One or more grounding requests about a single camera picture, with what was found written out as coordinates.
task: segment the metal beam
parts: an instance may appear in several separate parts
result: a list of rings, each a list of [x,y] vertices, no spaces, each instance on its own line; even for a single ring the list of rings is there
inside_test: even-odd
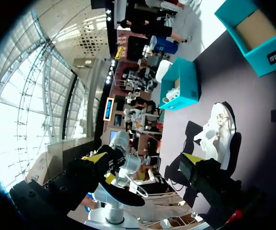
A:
[[[75,83],[77,81],[78,76],[76,74],[74,74],[74,78],[71,84],[71,88],[69,90],[68,93],[68,99],[66,101],[64,110],[63,110],[63,124],[62,124],[62,133],[61,133],[61,138],[64,140],[66,138],[66,129],[67,129],[67,115],[69,112],[69,106],[70,106],[70,101],[71,101],[71,97],[73,95],[73,91],[74,91],[74,87],[75,87]]]

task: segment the display screen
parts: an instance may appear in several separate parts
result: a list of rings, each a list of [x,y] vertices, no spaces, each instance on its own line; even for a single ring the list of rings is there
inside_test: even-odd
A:
[[[112,139],[115,137],[118,131],[110,131],[110,140],[109,143],[112,141]]]
[[[115,120],[114,120],[114,126],[121,126],[121,122],[122,122],[122,115],[116,114]]]
[[[113,106],[114,106],[114,98],[107,98],[106,101],[106,107],[104,111],[104,121],[110,121],[111,119],[111,113],[113,111]]]

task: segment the desk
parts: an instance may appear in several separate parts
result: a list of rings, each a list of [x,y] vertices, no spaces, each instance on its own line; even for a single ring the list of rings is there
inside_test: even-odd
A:
[[[186,187],[188,182],[177,169],[183,151],[204,157],[193,137],[210,118],[212,105],[226,101],[237,128],[228,170],[232,179],[242,181],[244,190],[254,185],[266,192],[267,201],[257,214],[268,217],[276,210],[276,71],[258,78],[227,32],[195,64],[201,98],[181,110],[165,111],[159,172],[194,211],[218,227],[216,212],[201,194],[196,197]]]

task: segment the person sitting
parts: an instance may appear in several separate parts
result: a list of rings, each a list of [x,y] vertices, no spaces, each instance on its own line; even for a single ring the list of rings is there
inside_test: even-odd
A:
[[[190,43],[192,37],[183,38],[182,36],[173,33],[172,27],[164,26],[159,23],[150,23],[146,20],[132,20],[129,21],[124,19],[120,22],[120,26],[122,28],[130,28],[130,30],[136,34],[143,34],[146,37],[150,37],[153,35],[163,36],[163,37],[171,37],[177,42],[181,43]]]
[[[146,113],[153,114],[156,110],[156,104],[152,100],[147,101],[141,97],[137,97],[135,100],[130,102],[130,105],[136,109],[145,109]]]

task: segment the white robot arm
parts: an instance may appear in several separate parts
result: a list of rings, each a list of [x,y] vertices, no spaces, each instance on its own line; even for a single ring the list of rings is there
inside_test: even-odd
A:
[[[140,158],[128,153],[128,141],[128,133],[119,131],[109,145],[111,148],[121,150],[126,159],[125,164],[120,167],[119,173],[116,173],[116,177],[111,183],[118,187],[126,186],[129,180],[131,180],[130,177],[137,172],[141,166]],[[93,193],[93,197],[98,202],[106,203],[106,206],[90,212],[89,219],[85,222],[86,225],[102,230],[108,228],[110,230],[139,229],[138,220],[126,213],[123,210],[124,204],[118,202],[109,195],[103,186],[98,186]]]

